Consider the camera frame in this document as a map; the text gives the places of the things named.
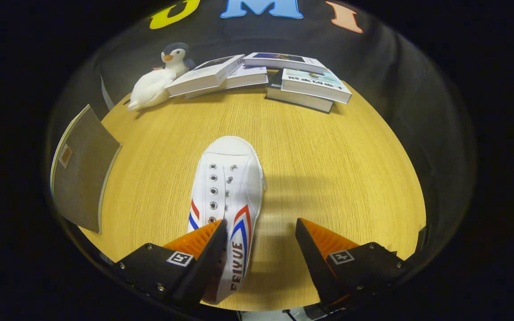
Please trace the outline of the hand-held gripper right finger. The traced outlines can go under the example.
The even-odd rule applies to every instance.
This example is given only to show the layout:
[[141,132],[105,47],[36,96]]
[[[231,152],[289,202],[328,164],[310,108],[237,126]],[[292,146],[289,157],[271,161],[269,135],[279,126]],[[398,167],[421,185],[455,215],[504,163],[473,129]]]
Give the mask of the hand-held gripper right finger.
[[296,239],[320,299],[329,311],[357,308],[389,292],[411,264],[376,242],[357,244],[304,218]]

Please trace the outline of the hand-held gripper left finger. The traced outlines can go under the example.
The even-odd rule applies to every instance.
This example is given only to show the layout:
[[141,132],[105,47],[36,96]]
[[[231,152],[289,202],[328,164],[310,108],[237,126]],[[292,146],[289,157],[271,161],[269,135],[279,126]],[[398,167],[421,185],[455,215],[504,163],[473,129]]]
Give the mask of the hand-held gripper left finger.
[[112,264],[125,284],[163,305],[193,309],[222,257],[227,223],[212,222],[163,245],[145,243]]

